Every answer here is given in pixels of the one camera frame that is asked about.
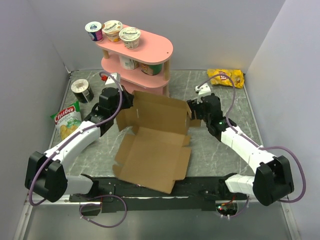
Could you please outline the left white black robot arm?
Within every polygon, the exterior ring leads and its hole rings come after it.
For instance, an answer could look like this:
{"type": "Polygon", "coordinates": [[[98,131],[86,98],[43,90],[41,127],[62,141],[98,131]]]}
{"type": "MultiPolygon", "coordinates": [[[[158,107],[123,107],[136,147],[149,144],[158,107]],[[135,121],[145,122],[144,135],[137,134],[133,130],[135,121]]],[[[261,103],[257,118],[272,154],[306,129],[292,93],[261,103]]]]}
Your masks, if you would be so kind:
{"type": "Polygon", "coordinates": [[[98,182],[85,174],[67,175],[66,168],[111,128],[121,110],[133,106],[133,100],[134,95],[125,89],[104,88],[91,112],[71,135],[44,153],[35,151],[30,155],[24,183],[29,193],[52,203],[74,194],[94,201],[99,195],[98,182]]]}

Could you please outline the brown cardboard box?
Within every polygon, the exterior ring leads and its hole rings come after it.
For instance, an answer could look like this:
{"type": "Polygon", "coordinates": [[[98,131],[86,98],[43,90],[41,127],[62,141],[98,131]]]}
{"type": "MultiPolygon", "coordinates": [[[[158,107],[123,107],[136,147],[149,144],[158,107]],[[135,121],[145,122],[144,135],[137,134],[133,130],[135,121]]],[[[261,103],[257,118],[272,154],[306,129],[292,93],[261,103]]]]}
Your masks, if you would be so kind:
{"type": "Polygon", "coordinates": [[[133,92],[133,106],[116,116],[120,131],[130,127],[115,155],[119,180],[170,194],[187,174],[192,111],[186,101],[143,91],[133,92]]]}

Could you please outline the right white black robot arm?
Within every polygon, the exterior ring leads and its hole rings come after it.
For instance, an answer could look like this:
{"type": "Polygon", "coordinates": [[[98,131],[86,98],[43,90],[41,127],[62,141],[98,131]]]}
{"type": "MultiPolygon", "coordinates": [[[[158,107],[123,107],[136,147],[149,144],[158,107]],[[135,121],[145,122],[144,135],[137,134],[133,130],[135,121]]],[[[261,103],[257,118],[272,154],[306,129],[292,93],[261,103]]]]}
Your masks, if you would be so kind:
{"type": "Polygon", "coordinates": [[[208,132],[231,148],[253,170],[253,176],[230,173],[219,180],[218,193],[230,199],[236,193],[254,196],[269,206],[295,189],[289,160],[254,145],[237,124],[223,115],[219,97],[213,93],[187,100],[192,120],[203,121],[208,132]]]}

